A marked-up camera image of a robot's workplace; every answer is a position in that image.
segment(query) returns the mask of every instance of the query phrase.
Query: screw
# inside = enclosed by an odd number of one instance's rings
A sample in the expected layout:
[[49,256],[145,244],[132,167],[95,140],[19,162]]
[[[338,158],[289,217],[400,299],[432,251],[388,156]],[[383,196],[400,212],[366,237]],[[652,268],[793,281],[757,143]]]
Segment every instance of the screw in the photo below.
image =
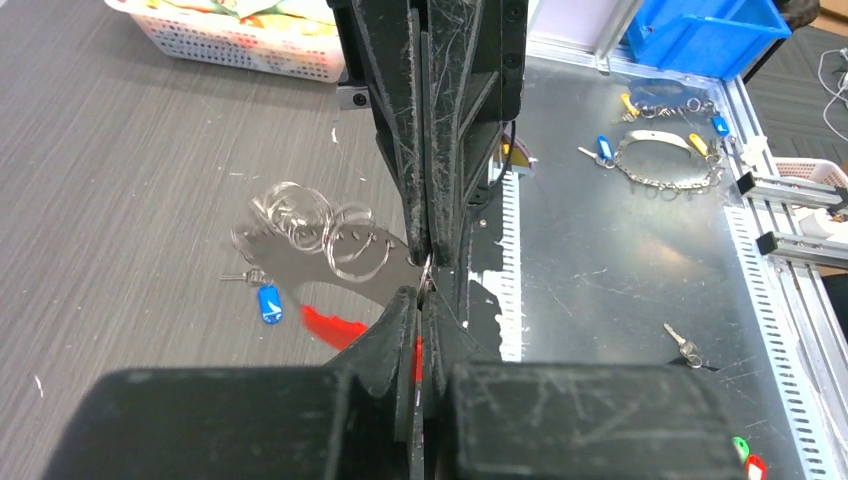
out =
[[510,22],[514,22],[516,20],[520,20],[524,15],[524,8],[520,3],[513,3],[506,10],[506,19]]
[[521,65],[521,56],[517,53],[510,53],[504,57],[504,66],[506,68],[518,68]]

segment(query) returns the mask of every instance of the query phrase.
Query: metal bracket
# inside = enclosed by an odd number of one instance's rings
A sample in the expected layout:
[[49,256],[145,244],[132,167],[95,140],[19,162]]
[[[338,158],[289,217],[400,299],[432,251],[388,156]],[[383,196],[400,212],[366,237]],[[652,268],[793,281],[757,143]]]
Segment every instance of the metal bracket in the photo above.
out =
[[737,180],[743,197],[787,203],[808,208],[826,208],[831,214],[848,214],[845,189],[800,178],[772,177],[748,172]]
[[371,108],[371,94],[367,87],[339,86],[336,88],[336,97],[342,110]]
[[848,268],[848,245],[816,238],[768,232],[757,239],[763,255],[836,268]]
[[595,45],[595,60],[598,70],[609,72],[609,56],[618,46],[633,17],[642,7],[644,0],[618,0],[615,10],[610,14],[607,24],[601,30],[601,37]]

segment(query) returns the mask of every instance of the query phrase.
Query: silver chain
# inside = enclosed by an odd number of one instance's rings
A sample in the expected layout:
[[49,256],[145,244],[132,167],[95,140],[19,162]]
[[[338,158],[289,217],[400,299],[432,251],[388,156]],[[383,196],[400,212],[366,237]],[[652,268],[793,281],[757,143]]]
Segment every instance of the silver chain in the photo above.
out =
[[704,193],[710,187],[716,187],[721,184],[722,176],[724,175],[725,169],[721,166],[721,155],[718,153],[717,146],[715,142],[710,145],[709,151],[707,152],[707,156],[704,157],[704,162],[707,166],[707,172],[704,175],[703,179],[695,182],[661,182],[659,180],[654,180],[644,175],[639,175],[633,170],[625,167],[622,164],[622,152],[623,149],[619,147],[615,152],[615,167],[624,173],[630,181],[634,183],[638,183],[641,185],[645,185],[647,187],[656,188],[660,193],[664,191],[670,191],[674,194],[673,198],[677,198],[683,192],[693,192],[693,193]]
[[687,100],[686,105],[679,107],[665,107],[662,105],[650,106],[644,103],[639,103],[634,106],[639,109],[639,113],[643,118],[649,120],[652,118],[671,117],[674,115],[682,116],[689,113],[705,114],[711,117],[718,115],[718,109],[712,100],[701,101],[694,97]]

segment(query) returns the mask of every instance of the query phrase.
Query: green key tag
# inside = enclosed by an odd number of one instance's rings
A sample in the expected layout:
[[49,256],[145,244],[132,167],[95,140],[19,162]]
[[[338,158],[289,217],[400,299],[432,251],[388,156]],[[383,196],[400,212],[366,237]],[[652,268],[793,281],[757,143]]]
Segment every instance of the green key tag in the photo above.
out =
[[739,460],[741,460],[744,465],[745,461],[748,460],[748,455],[751,454],[751,449],[748,448],[748,442],[746,442],[742,437],[733,437],[733,446],[736,447],[736,453],[739,454]]

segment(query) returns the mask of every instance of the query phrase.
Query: yellow key tag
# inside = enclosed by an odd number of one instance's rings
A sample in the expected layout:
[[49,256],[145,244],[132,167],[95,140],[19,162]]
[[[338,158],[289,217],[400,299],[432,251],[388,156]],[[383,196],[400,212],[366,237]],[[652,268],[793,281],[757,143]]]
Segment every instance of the yellow key tag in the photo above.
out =
[[704,140],[699,137],[697,133],[689,135],[689,141],[692,142],[692,145],[695,146],[695,149],[698,150],[698,153],[705,157],[707,156],[710,149],[707,147],[706,142],[704,142]]
[[626,108],[627,111],[630,112],[631,115],[633,115],[634,117],[639,116],[639,109],[634,107],[633,104],[630,103],[630,94],[629,93],[622,93],[621,94],[621,102],[624,103],[624,108]]

